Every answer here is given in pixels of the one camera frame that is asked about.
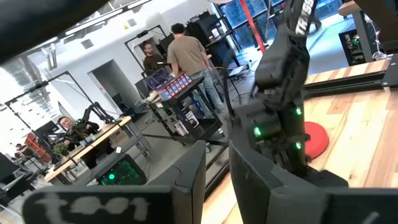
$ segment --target red circle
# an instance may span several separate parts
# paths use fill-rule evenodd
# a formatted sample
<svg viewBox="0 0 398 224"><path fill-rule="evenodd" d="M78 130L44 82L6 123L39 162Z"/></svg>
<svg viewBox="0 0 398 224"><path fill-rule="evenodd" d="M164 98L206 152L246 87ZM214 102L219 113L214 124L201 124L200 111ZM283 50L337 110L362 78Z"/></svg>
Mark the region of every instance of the red circle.
<svg viewBox="0 0 398 224"><path fill-rule="evenodd" d="M310 160L322 154L329 145L329 136L325 128L320 124L306 121L304 123L305 133L311 139L305 142L305 153L310 156Z"/></svg>

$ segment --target gray floor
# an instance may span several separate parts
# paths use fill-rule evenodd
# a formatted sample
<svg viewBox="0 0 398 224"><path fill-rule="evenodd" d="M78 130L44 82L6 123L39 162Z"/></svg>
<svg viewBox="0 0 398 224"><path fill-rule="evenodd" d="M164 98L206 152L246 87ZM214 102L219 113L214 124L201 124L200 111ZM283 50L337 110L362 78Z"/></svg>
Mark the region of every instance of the gray floor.
<svg viewBox="0 0 398 224"><path fill-rule="evenodd" d="M338 38L338 33L343 31L346 27L350 26L352 23L353 23L352 19L345 20L336 25L328 26L324 28L324 30L318 35L309 38L307 47L311 55L310 69L309 69L310 75L314 73L325 72L327 70L339 69L348 66L343 49L341 48L340 40ZM241 60L246 60L246 61L249 59L258 60L261 57L261 55L258 52L252 50L249 50L246 55L247 56L241 58ZM253 66L251 68L252 71L255 71L255 69L256 66ZM254 76L251 72L245 78L240 79L240 81L236 83L236 86L238 87L238 90L240 94L242 94L243 98L248 97L247 93L249 93L253 81L254 81ZM234 99L237 96L236 92L232 91L232 88L230 88L230 95L231 99ZM235 105L238 104L237 99L235 99L233 103ZM168 135L164 127L156 121L154 121L150 125L147 125L145 123L145 119L147 118L147 116L150 116L150 114L147 114L145 117L141 118L139 121L136 122L136 125L140 129L143 129L143 133L147 134L150 133L150 134L164 135L164 136ZM223 120L223 122L224 122L223 119L224 116L225 114L220 115L220 118L221 120ZM223 131L224 133L226 133L225 125L223 126ZM189 150L190 147L190 146L182 146L182 144L179 142L166 140L166 139L147 138L147 140L154 148L154 153L157 154L157 156L159 157L158 160L149 161L149 162L147 162L146 159L142 156L137 159L137 163L142 168L145 168L144 172L149 176L149 180L154 179L164 170L166 170L166 168L168 168L180 156L182 156L187 150ZM212 158L212 156L217 153L219 149L220 149L219 146L212 147L212 152L207 154L206 157L207 161L209 161ZM127 153L134 157L137 154L137 149L132 148ZM219 161L216 164L214 164L214 166L211 167L210 170L208 170L206 174L207 180L209 180L211 176L213 176L220 169L221 167L220 164L222 164L226 160L226 158L228 158L228 150L226 151L226 154L222 155ZM35 186L37 188L45 187L48 185L49 184L45 183L44 180L42 179L39 179L35 183ZM26 192L24 197L20 196L16 198L9 207L13 210L21 212L23 201L28 195L29 193ZM15 212L13 211L10 212L7 210L1 212L0 223L10 223L10 224L23 223L23 221L17 215L14 215L14 213Z"/></svg>

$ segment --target green light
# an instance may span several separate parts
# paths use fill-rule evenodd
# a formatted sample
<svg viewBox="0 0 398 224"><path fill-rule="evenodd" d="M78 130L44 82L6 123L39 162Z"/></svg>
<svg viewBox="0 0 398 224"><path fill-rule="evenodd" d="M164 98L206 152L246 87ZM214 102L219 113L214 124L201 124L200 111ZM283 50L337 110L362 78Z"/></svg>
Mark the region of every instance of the green light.
<svg viewBox="0 0 398 224"><path fill-rule="evenodd" d="M260 137L261 136L261 130L258 127L254 127L254 135L256 137Z"/></svg>
<svg viewBox="0 0 398 224"><path fill-rule="evenodd" d="M301 143L300 142L296 142L296 148L297 149L301 149L301 147L302 147Z"/></svg>
<svg viewBox="0 0 398 224"><path fill-rule="evenodd" d="M296 108L296 113L297 115L303 114L303 111L301 111L301 108Z"/></svg>

